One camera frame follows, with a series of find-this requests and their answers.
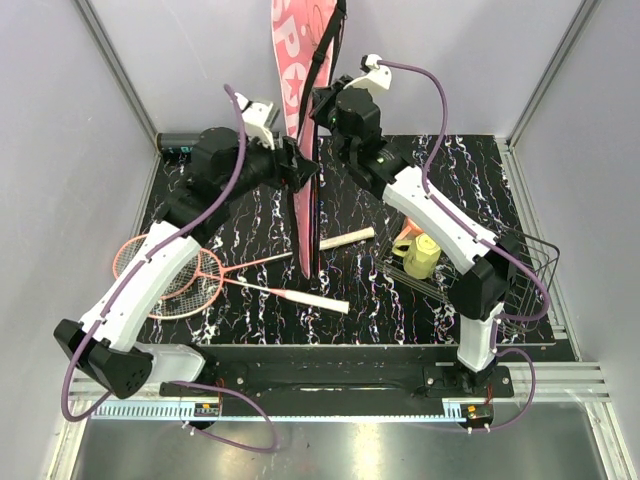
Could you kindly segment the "pink racket bag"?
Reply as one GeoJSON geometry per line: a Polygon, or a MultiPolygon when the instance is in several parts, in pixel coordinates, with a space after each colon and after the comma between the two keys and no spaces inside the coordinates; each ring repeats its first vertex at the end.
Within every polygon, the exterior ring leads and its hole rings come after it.
{"type": "MultiPolygon", "coordinates": [[[[312,90],[331,84],[339,56],[347,6],[344,1],[274,1],[271,33],[280,79],[285,134],[302,156],[318,159],[318,127],[310,117],[312,90]]],[[[289,195],[295,256],[302,275],[319,272],[319,175],[289,195]]]]}

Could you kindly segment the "black shuttlecock tube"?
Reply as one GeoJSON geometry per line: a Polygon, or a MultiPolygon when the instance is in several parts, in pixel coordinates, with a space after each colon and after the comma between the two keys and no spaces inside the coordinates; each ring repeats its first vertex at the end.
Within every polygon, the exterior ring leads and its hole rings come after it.
{"type": "Polygon", "coordinates": [[[155,146],[162,155],[189,154],[199,140],[198,133],[158,133],[155,137],[155,146]]]}

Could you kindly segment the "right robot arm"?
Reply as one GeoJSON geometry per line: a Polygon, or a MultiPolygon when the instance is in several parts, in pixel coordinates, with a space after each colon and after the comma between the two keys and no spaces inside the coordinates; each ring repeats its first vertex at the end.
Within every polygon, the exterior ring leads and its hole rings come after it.
{"type": "Polygon", "coordinates": [[[351,77],[314,88],[309,116],[330,131],[335,156],[352,180],[414,221],[456,268],[458,276],[447,291],[460,325],[454,384],[463,395],[480,394],[497,363],[498,317],[515,282],[518,241],[512,235],[496,237],[423,181],[410,154],[383,136],[381,111],[371,93],[351,77]]]}

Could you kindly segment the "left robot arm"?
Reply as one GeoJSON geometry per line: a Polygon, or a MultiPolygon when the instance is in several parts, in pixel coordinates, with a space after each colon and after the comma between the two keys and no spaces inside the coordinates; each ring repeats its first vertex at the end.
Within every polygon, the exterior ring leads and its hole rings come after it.
{"type": "Polygon", "coordinates": [[[68,399],[75,371],[119,399],[146,383],[181,382],[193,395],[208,394],[216,372],[196,347],[143,344],[138,334],[180,271],[229,219],[232,202],[263,185],[298,192],[318,169],[288,136],[269,144],[224,127],[203,131],[123,273],[80,319],[56,326],[54,338],[69,359],[61,399],[68,399]]]}

